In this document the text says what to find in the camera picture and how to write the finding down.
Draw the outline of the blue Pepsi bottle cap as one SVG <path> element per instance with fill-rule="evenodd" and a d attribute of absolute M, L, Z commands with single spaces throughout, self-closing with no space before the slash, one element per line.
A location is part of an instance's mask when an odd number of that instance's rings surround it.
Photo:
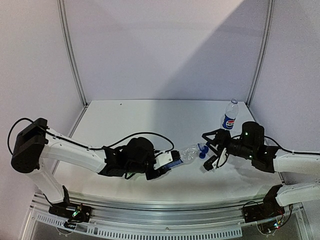
<path fill-rule="evenodd" d="M 205 153 L 202 153 L 202 152 L 201 152 L 201 153 L 199 154 L 199 158 L 200 158 L 200 159 L 204 159 L 205 157 L 206 157 L 206 154 L 205 154 Z"/>

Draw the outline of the clear bottle small blue label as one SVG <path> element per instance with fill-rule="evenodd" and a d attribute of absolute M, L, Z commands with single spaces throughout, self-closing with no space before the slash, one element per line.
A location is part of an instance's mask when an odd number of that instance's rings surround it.
<path fill-rule="evenodd" d="M 180 159 L 173 162 L 172 165 L 178 166 L 182 164 L 190 164 L 195 160 L 203 160 L 204 158 L 203 159 L 199 158 L 199 154 L 201 153 L 201 147 L 203 145 L 206 145 L 206 144 L 203 142 L 200 142 L 200 143 L 196 143 L 180 149 L 179 150 Z"/>

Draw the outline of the clear Pepsi bottle blue label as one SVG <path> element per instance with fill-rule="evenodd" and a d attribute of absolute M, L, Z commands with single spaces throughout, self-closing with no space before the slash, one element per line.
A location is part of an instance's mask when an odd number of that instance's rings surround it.
<path fill-rule="evenodd" d="M 225 130 L 232 130 L 239 113 L 238 100 L 233 98 L 227 105 L 224 115 L 221 118 L 221 128 Z"/>

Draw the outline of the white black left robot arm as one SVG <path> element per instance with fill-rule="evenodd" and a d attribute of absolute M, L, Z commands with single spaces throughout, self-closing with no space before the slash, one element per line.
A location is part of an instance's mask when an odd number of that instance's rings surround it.
<path fill-rule="evenodd" d="M 65 186 L 58 183 L 47 170 L 44 159 L 58 160 L 90 170 L 104 177 L 132 178 L 144 174 L 147 180 L 164 175 L 174 161 L 175 151 L 170 148 L 157 151 L 144 132 L 127 136 L 129 142 L 120 146 L 118 142 L 109 146 L 93 147 L 66 137 L 52 128 L 44 118 L 17 120 L 30 124 L 16 136 L 14 147 L 9 147 L 12 168 L 28 176 L 45 195 L 47 201 L 63 216 L 74 213 Z"/>

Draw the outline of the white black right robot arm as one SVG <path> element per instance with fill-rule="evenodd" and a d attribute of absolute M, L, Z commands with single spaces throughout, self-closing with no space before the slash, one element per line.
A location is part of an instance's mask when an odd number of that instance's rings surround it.
<path fill-rule="evenodd" d="M 265 129 L 254 121 L 242 124 L 239 136 L 231 136 L 226 129 L 217 129 L 202 134 L 213 156 L 205 163 L 207 171 L 219 168 L 219 162 L 229 156 L 249 160 L 251 165 L 265 173 L 298 173 L 319 176 L 319 152 L 297 152 L 287 150 L 278 143 L 265 144 Z M 245 222 L 254 222 L 279 216 L 284 208 L 300 202 L 319 200 L 320 183 L 279 184 L 273 186 L 265 195 L 262 203 L 253 206 L 245 204 L 242 208 Z"/>

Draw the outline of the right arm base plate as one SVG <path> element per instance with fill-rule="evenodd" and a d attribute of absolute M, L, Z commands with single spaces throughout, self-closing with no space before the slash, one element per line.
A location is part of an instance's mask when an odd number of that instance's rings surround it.
<path fill-rule="evenodd" d="M 290 213 L 288 219 L 285 219 L 285 207 L 279 205 L 277 200 L 264 199 L 262 203 L 256 201 L 249 201 L 242 206 L 241 212 L 246 223 L 256 222 L 260 220 L 267 220 L 280 216 L 279 220 L 275 221 L 274 226 L 279 228 L 283 226 L 291 217 L 294 208 L 293 204 L 288 205 Z"/>

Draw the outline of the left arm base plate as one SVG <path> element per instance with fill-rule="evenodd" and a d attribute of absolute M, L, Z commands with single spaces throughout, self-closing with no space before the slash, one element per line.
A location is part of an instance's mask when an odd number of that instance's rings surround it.
<path fill-rule="evenodd" d="M 67 219 L 68 223 L 88 223 L 92 207 L 75 203 L 53 203 L 49 207 L 50 214 Z"/>

